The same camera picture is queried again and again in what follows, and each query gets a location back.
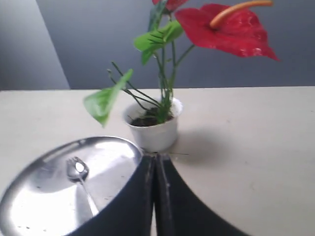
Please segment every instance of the green leaf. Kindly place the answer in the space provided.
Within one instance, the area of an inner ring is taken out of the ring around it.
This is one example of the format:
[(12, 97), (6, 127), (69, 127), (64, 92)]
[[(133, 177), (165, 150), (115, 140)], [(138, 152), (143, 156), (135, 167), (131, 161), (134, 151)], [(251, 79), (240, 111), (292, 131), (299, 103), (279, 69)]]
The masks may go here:
[(182, 26), (177, 21), (169, 22), (166, 26), (145, 33), (135, 38), (133, 44), (142, 51), (141, 61), (145, 65), (155, 50), (164, 47), (183, 33)]
[(98, 91), (92, 95), (87, 96), (84, 99), (83, 103), (85, 109), (103, 127), (105, 126), (109, 118), (110, 111), (113, 108), (119, 91), (125, 87), (126, 82), (130, 79), (132, 73), (133, 70), (130, 69), (121, 77), (121, 79), (115, 84), (115, 86), (111, 88), (105, 88), (101, 91)]
[(148, 32), (158, 28), (167, 0), (161, 0), (150, 11)]

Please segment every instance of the potted plant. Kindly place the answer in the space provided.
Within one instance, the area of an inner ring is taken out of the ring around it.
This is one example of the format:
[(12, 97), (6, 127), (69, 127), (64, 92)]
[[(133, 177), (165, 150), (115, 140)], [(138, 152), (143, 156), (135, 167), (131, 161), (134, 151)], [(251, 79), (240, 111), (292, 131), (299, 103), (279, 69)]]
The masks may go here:
[[(243, 58), (266, 56), (278, 60), (268, 46), (267, 32), (258, 17), (248, 10), (253, 6), (272, 6), (272, 1), (254, 0), (235, 6), (206, 4), (200, 9), (177, 10), (186, 1), (188, 0), (153, 0), (148, 32), (133, 42), (141, 52), (143, 65), (151, 58), (157, 62), (160, 88), (158, 98), (148, 96), (131, 84), (129, 80), (132, 69), (124, 73), (112, 62), (121, 78), (116, 81), (112, 71), (108, 70), (109, 78), (115, 85), (84, 99), (87, 111), (104, 126), (118, 93), (122, 90), (129, 94), (135, 103), (125, 110), (124, 119), (131, 128), (136, 143), (147, 151), (164, 150), (177, 139), (177, 121), (183, 106), (174, 97), (174, 81), (180, 63), (194, 47), (218, 49)], [(168, 18), (168, 23), (161, 27), (161, 18), (164, 16)], [(192, 45), (178, 56), (175, 39), (183, 32)], [(165, 49), (167, 44), (171, 45), (168, 54)], [(167, 63), (172, 65), (170, 74), (166, 74)]]

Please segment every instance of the white table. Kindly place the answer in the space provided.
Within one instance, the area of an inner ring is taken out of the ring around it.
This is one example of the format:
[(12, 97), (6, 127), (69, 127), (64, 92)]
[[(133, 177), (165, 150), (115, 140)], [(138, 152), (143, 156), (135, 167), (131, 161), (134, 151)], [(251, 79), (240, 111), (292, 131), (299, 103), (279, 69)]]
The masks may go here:
[[(90, 93), (0, 92), (1, 192), (28, 163), (63, 143), (98, 135), (133, 139), (121, 117), (132, 99), (121, 93), (102, 129), (82, 105)], [(175, 94), (184, 112), (172, 158), (201, 200), (253, 236), (314, 236), (315, 87)]]

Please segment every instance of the gray wall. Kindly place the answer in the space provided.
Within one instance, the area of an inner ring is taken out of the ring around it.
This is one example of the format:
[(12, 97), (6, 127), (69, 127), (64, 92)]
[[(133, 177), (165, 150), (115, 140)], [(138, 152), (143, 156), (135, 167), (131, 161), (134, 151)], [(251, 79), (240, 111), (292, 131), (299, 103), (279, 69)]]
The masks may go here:
[(35, 0), (0, 0), (1, 89), (69, 89)]
[[(145, 32), (151, 0), (37, 0), (72, 89), (111, 86), (106, 68), (111, 60), (123, 70), (135, 69), (133, 83), (156, 88), (154, 60), (143, 67), (132, 46)], [(209, 2), (190, 0), (186, 6)], [(217, 0), (236, 4), (239, 0)], [(315, 1), (275, 0), (274, 7), (253, 9), (269, 32), (270, 46), (282, 60), (240, 59), (216, 50), (197, 48), (182, 63), (176, 86), (257, 87), (315, 85)], [(183, 36), (179, 51), (190, 43)]]

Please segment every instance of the black object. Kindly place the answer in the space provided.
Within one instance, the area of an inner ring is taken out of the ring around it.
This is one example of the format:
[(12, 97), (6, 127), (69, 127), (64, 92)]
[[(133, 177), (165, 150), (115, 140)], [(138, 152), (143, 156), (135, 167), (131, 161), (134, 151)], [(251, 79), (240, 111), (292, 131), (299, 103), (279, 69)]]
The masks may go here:
[(248, 236), (216, 215), (189, 189), (166, 154), (143, 156), (118, 196), (68, 236)]

